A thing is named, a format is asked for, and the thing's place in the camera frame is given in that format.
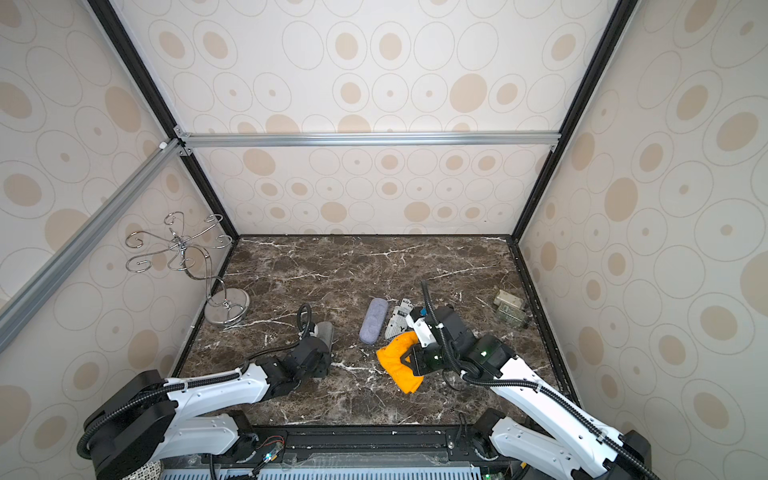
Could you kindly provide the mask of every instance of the black frame edge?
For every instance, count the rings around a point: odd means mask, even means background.
[[[237,247],[237,244],[239,241],[240,241],[239,238],[232,239],[232,246],[230,247],[230,251],[227,252],[227,256],[224,257],[224,261],[222,262],[221,268],[219,269],[220,278],[224,278],[224,275],[227,273],[227,268],[230,265],[230,260],[232,260],[232,256],[235,254],[235,248]],[[213,286],[210,288],[210,294],[213,295],[218,288],[219,288],[219,283],[214,282]],[[181,373],[181,369],[183,369],[184,363],[187,362],[187,357],[190,354],[190,350],[192,350],[192,344],[197,338],[197,332],[200,331],[200,327],[203,325],[204,318],[205,318],[205,303],[203,304],[203,308],[200,310],[200,314],[197,316],[197,320],[195,320],[195,323],[192,326],[192,331],[187,337],[187,341],[184,342],[184,347],[181,349],[181,354],[179,355],[179,358],[176,360],[174,371],[173,373],[171,373],[170,376],[178,377],[179,374]]]
[[[557,169],[560,159],[565,152],[565,148],[571,141],[571,137],[576,132],[578,123],[584,112],[587,109],[587,105],[592,98],[592,94],[600,82],[600,79],[605,72],[605,68],[608,62],[611,60],[611,56],[614,53],[616,45],[624,33],[624,29],[629,22],[629,19],[634,12],[635,6],[638,0],[619,0],[614,8],[611,18],[608,20],[608,24],[603,31],[603,36],[598,42],[598,47],[594,51],[592,60],[589,62],[587,72],[584,74],[584,78],[576,90],[571,107],[568,109],[563,124],[560,127],[560,141],[558,146],[547,156],[547,160],[544,162],[544,166],[541,168],[541,173],[536,179],[533,190],[525,201],[520,219],[515,225],[515,229],[512,231],[512,239],[519,241],[528,224],[531,222],[536,207],[538,207],[541,198],[544,196],[544,192],[547,190],[549,181],[554,175],[554,171]]]
[[[154,80],[152,80],[152,76],[147,70],[146,65],[144,65],[144,61],[141,60],[138,50],[131,41],[131,37],[125,30],[125,27],[120,22],[120,18],[112,7],[112,4],[109,0],[88,0],[88,4],[96,15],[96,19],[101,23],[101,27],[109,37],[110,42],[120,56],[120,59],[123,61],[128,73],[131,74],[139,91],[147,101],[149,108],[152,109],[154,116],[160,122],[163,131],[168,138],[178,138],[183,147],[184,139],[179,137],[174,130],[177,126],[176,119],[170,112],[170,109],[165,103],[163,95],[160,93],[160,90],[158,90]],[[208,177],[200,167],[200,163],[192,154],[183,156],[181,159],[192,177],[192,181],[197,185],[197,188],[200,190],[203,199],[208,203],[210,209],[215,214],[221,215],[222,219],[220,225],[223,228],[224,233],[232,237],[233,240],[236,240],[238,238],[237,229],[229,218],[229,215],[227,215],[227,211],[224,209],[219,197],[214,192],[213,187],[208,181]]]
[[[578,396],[576,395],[576,389],[571,381],[571,375],[565,366],[562,352],[557,341],[554,339],[554,333],[549,325],[549,319],[544,312],[544,307],[541,306],[541,300],[538,298],[538,293],[536,293],[533,279],[528,272],[528,267],[525,265],[520,246],[518,245],[518,242],[512,238],[508,240],[507,244],[509,245],[509,253],[512,255],[512,259],[515,261],[515,266],[518,269],[518,275],[520,276],[520,281],[525,289],[525,295],[528,297],[528,305],[530,306],[531,313],[536,321],[539,336],[544,343],[544,348],[547,350],[549,362],[552,365],[552,372],[554,373],[555,379],[558,381],[560,393],[568,397],[568,399],[576,404],[576,406],[581,407]]]

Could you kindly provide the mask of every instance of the metal rail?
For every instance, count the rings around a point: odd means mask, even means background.
[[[182,134],[187,147],[355,147],[363,145],[556,145],[557,131],[388,132],[370,134]]]
[[[19,290],[0,312],[0,352],[123,217],[171,158],[180,153],[179,141],[167,141],[156,150],[122,187],[85,222],[80,230]]]

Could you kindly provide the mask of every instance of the vent grille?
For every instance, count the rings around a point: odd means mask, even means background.
[[[217,471],[221,478],[250,473],[246,468]],[[162,480],[210,480],[206,468],[169,469]],[[265,468],[258,480],[481,480],[477,467]]]
[[[477,467],[265,469],[259,480],[480,480]]]

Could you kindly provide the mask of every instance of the wall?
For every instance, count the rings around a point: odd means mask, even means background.
[[[14,342],[0,354],[0,478],[93,478],[77,456],[82,422],[139,372],[172,371],[204,301],[204,282],[171,271],[169,253],[151,257],[146,273],[129,273],[141,249],[125,237],[141,229],[167,237],[170,211],[184,212],[187,234],[204,227],[210,211],[173,159],[104,239],[67,278]],[[200,237],[211,245],[220,229]],[[217,272],[225,250],[209,250]],[[202,258],[191,271],[205,273]]]
[[[165,136],[72,0],[0,5],[0,307]]]
[[[650,0],[521,243],[586,410],[763,478],[768,3]]]
[[[547,145],[201,148],[237,231],[489,233],[517,223]]]
[[[614,3],[113,1],[197,133],[557,130]]]

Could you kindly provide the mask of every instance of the black cable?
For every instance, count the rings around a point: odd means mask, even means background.
[[[230,373],[224,376],[193,380],[192,382],[187,382],[187,383],[173,383],[171,385],[162,386],[159,389],[154,390],[153,392],[140,394],[139,396],[136,396],[136,398],[132,399],[130,402],[127,402],[123,404],[121,407],[115,409],[113,412],[107,415],[98,417],[93,422],[91,422],[88,428],[85,429],[85,432],[83,432],[83,436],[80,437],[80,441],[78,442],[78,447],[77,447],[78,455],[80,455],[82,458],[90,460],[91,450],[88,448],[88,442],[90,442],[93,436],[96,435],[96,432],[98,432],[98,430],[105,423],[111,421],[112,419],[120,415],[123,415],[127,411],[137,406],[140,406],[143,402],[149,399],[152,399],[160,395],[164,395],[166,393],[176,392],[177,390],[183,390],[185,388],[193,389],[198,386],[208,386],[208,385],[214,385],[216,383],[229,382],[230,380],[235,380],[238,378],[240,378],[239,373]]]
[[[208,468],[210,470],[210,480],[219,480],[219,478],[216,476],[216,468],[214,467],[214,454],[210,454],[210,462],[208,463]]]
[[[432,306],[432,299],[429,296],[429,285],[426,280],[422,280],[422,293],[424,294],[424,303],[426,304],[427,312],[434,319],[435,308]],[[537,392],[544,393],[547,397],[554,400],[559,406],[561,406],[566,412],[570,413],[575,419],[577,419],[591,434],[598,438],[602,438],[602,442],[611,447],[617,455],[624,458],[643,475],[647,476],[651,480],[660,480],[656,474],[654,474],[643,462],[634,457],[628,450],[622,445],[616,443],[612,438],[605,436],[593,422],[590,422],[585,416],[583,416],[568,400],[561,397],[554,390],[550,390],[546,387],[542,387],[537,382],[531,382],[521,379],[493,379],[493,380],[480,380],[462,375],[462,366],[458,363],[458,360],[453,356],[453,349],[449,345],[448,340],[445,338],[445,332],[443,328],[438,325],[437,333],[440,346],[442,347],[442,355],[448,359],[448,364],[451,366],[454,372],[458,373],[461,378],[470,385],[485,386],[485,387],[498,387],[498,386],[514,386],[528,389],[535,389]]]
[[[530,469],[531,469],[531,466],[526,463],[525,467],[520,468],[518,471],[516,471],[515,474],[509,480],[520,480],[521,478],[525,477],[528,474],[528,470]]]
[[[304,312],[306,312],[306,322],[302,323],[301,314]],[[291,343],[290,345],[273,347],[271,349],[264,349],[264,350],[261,350],[260,352],[256,352],[245,359],[244,365],[247,366],[248,363],[253,361],[253,359],[260,357],[262,355],[266,355],[267,353],[278,353],[278,352],[283,352],[285,350],[296,348],[299,345],[299,342],[301,342],[304,338],[306,338],[307,335],[310,334],[311,322],[312,322],[312,307],[308,303],[304,303],[302,306],[299,307],[299,311],[296,312],[296,328],[300,332],[299,339],[296,342]]]

